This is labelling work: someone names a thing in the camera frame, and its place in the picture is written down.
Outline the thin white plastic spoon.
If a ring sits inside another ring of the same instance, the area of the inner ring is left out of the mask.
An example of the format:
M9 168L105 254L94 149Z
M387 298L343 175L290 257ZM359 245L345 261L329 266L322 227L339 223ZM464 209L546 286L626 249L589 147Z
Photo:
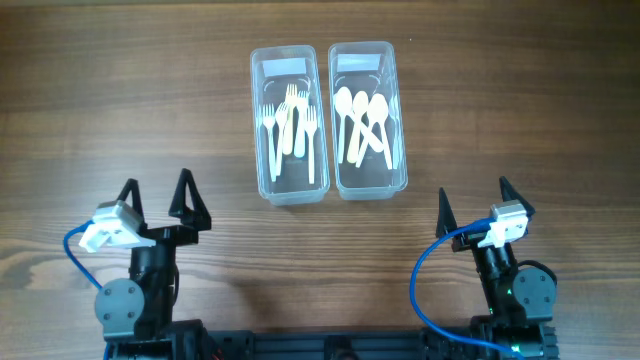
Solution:
M346 118L351 114L352 102L353 98L351 91L346 86L341 87L334 95L334 107L340 118L340 125L338 130L339 164L342 164L344 160Z

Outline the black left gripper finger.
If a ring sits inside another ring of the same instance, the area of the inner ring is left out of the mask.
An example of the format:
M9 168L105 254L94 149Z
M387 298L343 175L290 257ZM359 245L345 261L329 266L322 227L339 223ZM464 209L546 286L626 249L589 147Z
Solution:
M169 216L197 231L212 228L211 215L197 189L192 172L183 168L169 207Z
M144 212L141 202L139 184L136 179L129 178L122 188L117 200L126 201L128 198L132 200L132 208L141 217L144 218Z

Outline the white plastic fork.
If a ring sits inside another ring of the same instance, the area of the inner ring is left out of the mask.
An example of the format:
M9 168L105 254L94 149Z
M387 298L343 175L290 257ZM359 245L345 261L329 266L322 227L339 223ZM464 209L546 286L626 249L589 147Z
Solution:
M278 126L278 142L276 145L276 176L281 174L281 165L284 147L284 129L288 121L289 104L282 102L275 114L276 124Z
M275 108L273 104L264 104L262 107L262 124L267 131L269 173L272 182L276 181L276 150L274 144L274 127L276 124Z
M316 107L310 106L305 120L305 132L308 137L308 180L309 184L315 183L315 147L314 136L318 128Z

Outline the outermost white plastic spoon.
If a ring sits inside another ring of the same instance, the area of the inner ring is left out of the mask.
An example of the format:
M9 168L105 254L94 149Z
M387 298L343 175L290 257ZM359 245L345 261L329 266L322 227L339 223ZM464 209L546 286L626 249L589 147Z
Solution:
M381 152L382 151L382 144L381 141L373 134L372 129L373 126L376 124L376 121L374 119L374 115L373 115L373 103L369 102L369 105L367 107L367 111L366 111L366 116L367 116L367 120L368 120L368 125L364 131L364 140L363 143L360 147L360 151L358 153L358 160L356 162L356 167L359 168L361 166L361 163L364 159L366 150L369 146L372 146L372 149L374 152Z

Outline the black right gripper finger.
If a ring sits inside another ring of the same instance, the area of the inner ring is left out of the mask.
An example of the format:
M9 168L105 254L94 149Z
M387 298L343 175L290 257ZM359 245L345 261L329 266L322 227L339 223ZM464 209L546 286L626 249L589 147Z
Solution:
M499 178L499 185L504 202L519 201L523 205L528 218L531 218L535 214L535 208L513 187L505 176Z
M435 235L442 238L458 228L453 210L443 188L438 191L439 208Z

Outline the wide-handled white spoon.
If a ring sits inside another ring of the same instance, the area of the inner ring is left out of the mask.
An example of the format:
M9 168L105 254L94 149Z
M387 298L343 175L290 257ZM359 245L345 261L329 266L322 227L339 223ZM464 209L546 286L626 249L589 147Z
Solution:
M383 144L383 153L385 156L386 166L389 170L392 169L392 157L389 145L389 140L386 132L386 120L389 116L389 106L385 97L376 93L373 95L371 102L373 103L373 115L375 121L380 127L381 142Z

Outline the yellow plastic spoon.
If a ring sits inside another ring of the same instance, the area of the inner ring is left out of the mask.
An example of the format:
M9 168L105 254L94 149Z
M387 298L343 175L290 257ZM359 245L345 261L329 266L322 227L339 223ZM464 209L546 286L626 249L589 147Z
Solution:
M347 161L354 164L357 161L360 131L362 125L362 116L366 112L369 104L369 97L365 91L359 91L353 98L352 102L352 120L354 122L351 138L349 141Z

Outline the yellow plastic fork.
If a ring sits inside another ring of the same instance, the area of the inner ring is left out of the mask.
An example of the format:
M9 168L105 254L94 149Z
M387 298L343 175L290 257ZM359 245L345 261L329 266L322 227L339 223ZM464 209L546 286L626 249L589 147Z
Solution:
M293 151L293 112L297 104L298 89L294 83L286 88L285 103L287 104L287 118L283 135L283 154L290 155Z

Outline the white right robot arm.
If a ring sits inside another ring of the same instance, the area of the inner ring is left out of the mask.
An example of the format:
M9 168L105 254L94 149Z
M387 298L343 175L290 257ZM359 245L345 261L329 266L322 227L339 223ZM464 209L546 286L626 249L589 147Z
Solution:
M557 359L558 340L549 325L557 297L557 277L538 261L517 261L512 250L512 243L528 234L535 208L504 176L499 184L502 201L490 208L493 223L465 230L452 239L454 252L473 254L489 314L474 316L467 329L452 331L507 351L463 345L443 336L432 343L443 359L510 359L514 352L526 359Z

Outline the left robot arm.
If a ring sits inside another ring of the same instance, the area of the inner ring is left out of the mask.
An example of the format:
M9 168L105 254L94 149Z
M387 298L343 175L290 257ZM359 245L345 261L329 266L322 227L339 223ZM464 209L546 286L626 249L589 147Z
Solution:
M108 359L215 359L218 346L199 319L172 319L179 293L176 250L199 243L211 216L190 170L181 170L168 215L178 225L150 228L138 182L126 182L116 200L100 204L81 246L131 251L129 276L105 283L94 310L103 326Z

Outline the long white plastic spoon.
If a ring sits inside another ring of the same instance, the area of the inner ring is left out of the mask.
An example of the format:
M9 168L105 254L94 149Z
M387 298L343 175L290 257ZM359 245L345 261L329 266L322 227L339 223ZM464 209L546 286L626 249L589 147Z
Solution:
M349 140L347 157L351 159L357 155L360 148L361 136L364 137L364 140L373 148L374 151L381 152L383 150L383 144L381 140L374 135L371 129L369 129L362 123L362 116L355 110L352 110L350 112L350 116L352 121L354 122L354 125L352 129L352 135Z

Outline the light blue plastic fork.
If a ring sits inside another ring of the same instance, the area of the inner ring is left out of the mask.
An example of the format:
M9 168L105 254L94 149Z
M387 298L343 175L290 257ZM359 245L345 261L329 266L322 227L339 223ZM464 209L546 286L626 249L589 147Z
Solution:
M298 122L294 143L294 156L302 158L305 155L305 124L309 107L309 92L300 91L298 93L296 109L298 111Z

